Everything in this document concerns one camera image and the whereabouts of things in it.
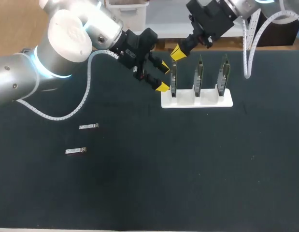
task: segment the white stand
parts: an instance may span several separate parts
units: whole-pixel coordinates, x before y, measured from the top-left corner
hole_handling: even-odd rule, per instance
[[[162,108],[219,108],[232,107],[231,92],[226,88],[223,97],[220,97],[215,88],[201,89],[200,97],[195,97],[194,89],[178,89],[176,98],[172,98],[171,91],[161,92]]]

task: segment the black table surface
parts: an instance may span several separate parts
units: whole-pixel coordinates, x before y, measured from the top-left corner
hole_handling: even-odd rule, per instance
[[[178,88],[192,87],[199,54],[178,62]],[[202,52],[204,88],[223,54]],[[299,231],[299,51],[257,52],[249,80],[242,54],[227,54],[232,108],[162,109],[158,92],[106,55],[69,120],[0,108],[0,228]],[[86,66],[29,102],[62,116],[85,86]],[[78,129],[91,123],[100,127]]]

